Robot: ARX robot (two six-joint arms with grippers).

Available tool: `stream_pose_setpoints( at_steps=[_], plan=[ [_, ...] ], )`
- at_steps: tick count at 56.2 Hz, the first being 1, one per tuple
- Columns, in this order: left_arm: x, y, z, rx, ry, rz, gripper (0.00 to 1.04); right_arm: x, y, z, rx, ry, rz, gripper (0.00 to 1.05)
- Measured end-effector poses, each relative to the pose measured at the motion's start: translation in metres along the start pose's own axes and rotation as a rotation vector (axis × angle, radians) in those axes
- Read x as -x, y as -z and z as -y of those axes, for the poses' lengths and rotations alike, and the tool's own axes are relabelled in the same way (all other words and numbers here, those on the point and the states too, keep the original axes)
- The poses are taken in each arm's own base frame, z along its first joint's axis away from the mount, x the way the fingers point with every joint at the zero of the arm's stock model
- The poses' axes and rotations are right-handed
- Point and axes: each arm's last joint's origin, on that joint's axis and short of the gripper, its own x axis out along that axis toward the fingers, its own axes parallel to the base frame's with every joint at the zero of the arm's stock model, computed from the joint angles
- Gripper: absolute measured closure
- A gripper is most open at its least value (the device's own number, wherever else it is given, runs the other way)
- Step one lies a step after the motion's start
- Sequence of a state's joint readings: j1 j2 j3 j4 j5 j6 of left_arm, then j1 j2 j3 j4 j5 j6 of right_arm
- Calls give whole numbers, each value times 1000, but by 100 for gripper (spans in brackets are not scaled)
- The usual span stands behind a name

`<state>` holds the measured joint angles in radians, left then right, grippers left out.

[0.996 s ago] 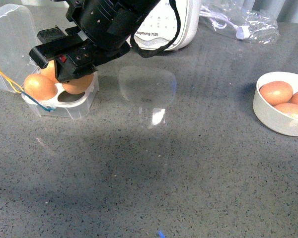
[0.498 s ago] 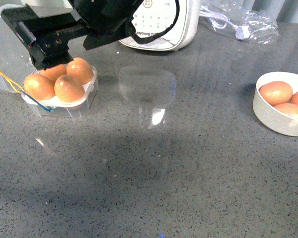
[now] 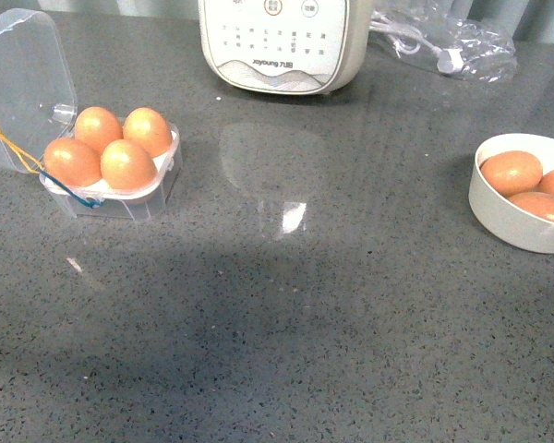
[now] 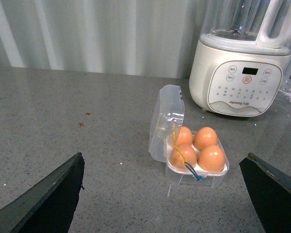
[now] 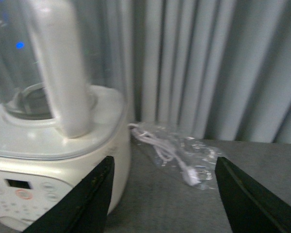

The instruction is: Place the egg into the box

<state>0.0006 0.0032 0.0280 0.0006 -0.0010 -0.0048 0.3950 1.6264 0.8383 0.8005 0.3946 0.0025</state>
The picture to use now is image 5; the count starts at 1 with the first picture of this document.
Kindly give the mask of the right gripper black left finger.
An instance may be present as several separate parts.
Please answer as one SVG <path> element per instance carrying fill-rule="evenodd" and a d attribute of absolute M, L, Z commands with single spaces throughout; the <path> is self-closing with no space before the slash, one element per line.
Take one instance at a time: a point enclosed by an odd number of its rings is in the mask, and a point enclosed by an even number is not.
<path fill-rule="evenodd" d="M 114 158 L 105 157 L 25 233 L 102 233 L 111 203 Z"/>

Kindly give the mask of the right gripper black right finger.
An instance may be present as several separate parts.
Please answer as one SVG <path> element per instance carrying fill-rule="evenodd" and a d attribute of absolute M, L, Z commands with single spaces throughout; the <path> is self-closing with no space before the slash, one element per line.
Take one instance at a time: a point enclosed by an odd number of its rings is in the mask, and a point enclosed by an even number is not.
<path fill-rule="evenodd" d="M 225 157 L 215 175 L 234 233 L 291 233 L 291 206 Z"/>

